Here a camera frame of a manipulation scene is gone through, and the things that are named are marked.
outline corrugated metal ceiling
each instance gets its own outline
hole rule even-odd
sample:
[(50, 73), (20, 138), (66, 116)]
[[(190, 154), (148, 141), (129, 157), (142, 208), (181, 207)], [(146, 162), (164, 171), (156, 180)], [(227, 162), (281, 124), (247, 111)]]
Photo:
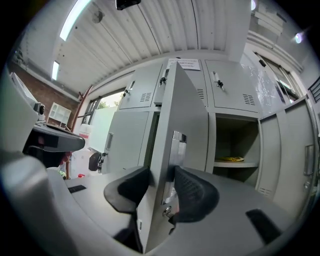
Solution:
[[(59, 62), (57, 81), (84, 92), (114, 72), (152, 56), (194, 49), (224, 51), (225, 1), (143, 0), (119, 11), (114, 0), (95, 0), (63, 41), (59, 32), (75, 1), (54, 0), (50, 10), (44, 10), (30, 25), (23, 42), (35, 65), (51, 74), (53, 61)], [(103, 13), (103, 19), (94, 23), (97, 11)], [(30, 37), (34, 26), (37, 29)]]

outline black pad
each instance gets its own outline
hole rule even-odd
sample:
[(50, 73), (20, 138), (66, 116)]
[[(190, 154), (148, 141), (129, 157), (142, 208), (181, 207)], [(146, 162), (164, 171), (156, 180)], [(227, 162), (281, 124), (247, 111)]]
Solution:
[(90, 171), (96, 171), (98, 169), (98, 163), (101, 160), (101, 153), (96, 152), (89, 158), (89, 170)]
[(215, 186), (179, 166), (174, 170), (174, 188), (179, 200), (179, 212), (173, 216), (174, 224), (201, 221), (219, 202)]
[(136, 214), (136, 209), (149, 186), (149, 167), (140, 169), (109, 183), (104, 198), (119, 213)]
[(245, 214), (266, 245), (281, 235), (281, 231), (261, 209), (249, 210)]
[(75, 193), (81, 190), (85, 190), (86, 187), (84, 185), (78, 185), (78, 186), (72, 186), (72, 187), (68, 187), (68, 190), (70, 191), (70, 193)]

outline door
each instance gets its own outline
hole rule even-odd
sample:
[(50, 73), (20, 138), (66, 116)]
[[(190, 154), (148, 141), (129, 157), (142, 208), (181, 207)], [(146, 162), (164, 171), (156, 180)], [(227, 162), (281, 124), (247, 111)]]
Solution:
[(245, 110), (258, 113), (257, 93), (239, 63), (206, 60), (216, 108)]
[(145, 251), (153, 249), (168, 237), (168, 218), (163, 216), (166, 207), (176, 208), (177, 198), (163, 203), (166, 181), (173, 173), (171, 151), (176, 141), (178, 150), (185, 150), (181, 163), (205, 171), (208, 147), (208, 112), (182, 67), (170, 67), (164, 91), (151, 160), (152, 185), (138, 206), (138, 219), (142, 221), (140, 240)]
[(138, 165), (148, 112), (115, 112), (105, 142), (102, 173)]
[[(198, 59), (198, 63), (199, 63), (200, 70), (184, 69), (184, 71), (188, 75), (188, 77), (190, 78), (194, 87), (196, 88), (196, 91), (197, 91), (200, 99), (202, 99), (202, 101), (203, 101), (203, 104), (207, 107), (208, 106), (208, 96), (207, 96), (205, 74), (204, 74), (203, 66), (202, 66), (200, 59)], [(161, 77), (167, 78), (168, 70), (169, 70), (169, 69), (165, 69), (165, 67), (167, 67), (167, 65), (168, 65), (168, 60), (166, 62), (164, 62), (164, 64), (163, 64), (163, 70), (161, 71), (161, 74), (162, 74)], [(155, 96), (154, 96), (154, 104), (155, 105), (158, 105), (158, 106), (162, 105), (162, 101), (163, 101), (163, 97), (164, 97), (164, 93), (165, 93), (165, 87), (166, 87), (165, 83), (160, 84), (160, 81), (158, 82), (158, 86), (157, 86)]]
[(150, 107), (161, 67), (162, 63), (157, 63), (135, 70), (119, 109)]
[(261, 120), (263, 156), (258, 191), (295, 218), (308, 204), (318, 155), (307, 104), (301, 100)]

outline white shelf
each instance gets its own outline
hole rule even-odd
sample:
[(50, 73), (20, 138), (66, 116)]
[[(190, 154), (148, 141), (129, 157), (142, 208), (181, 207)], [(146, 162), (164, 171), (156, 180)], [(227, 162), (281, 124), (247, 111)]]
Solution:
[(214, 167), (224, 167), (224, 168), (250, 168), (250, 167), (258, 167), (257, 162), (232, 162), (232, 161), (222, 161), (216, 160), (214, 161)]
[(49, 112), (49, 118), (52, 118), (52, 119), (57, 120), (61, 123), (67, 124), (70, 114), (71, 114), (70, 109), (67, 109), (67, 108), (54, 102), (52, 104), (51, 110)]

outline ceiling light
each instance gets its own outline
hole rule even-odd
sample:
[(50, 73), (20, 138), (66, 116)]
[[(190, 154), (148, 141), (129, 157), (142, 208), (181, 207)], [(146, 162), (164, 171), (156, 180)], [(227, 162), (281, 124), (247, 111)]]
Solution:
[(251, 11), (256, 9), (256, 2), (254, 0), (251, 0)]
[(67, 37), (73, 27), (73, 25), (75, 24), (78, 16), (81, 14), (81, 12), (83, 11), (83, 9), (87, 6), (87, 4), (90, 2), (91, 0), (78, 0), (76, 1), (75, 5), (73, 6), (72, 10), (70, 11), (68, 17), (66, 18), (61, 33), (60, 33), (60, 37), (66, 41)]
[(300, 33), (296, 34), (294, 40), (297, 44), (300, 44), (302, 42), (302, 35)]
[(59, 63), (58, 62), (53, 62), (53, 68), (52, 68), (52, 79), (57, 80), (58, 76), (58, 69), (59, 69)]

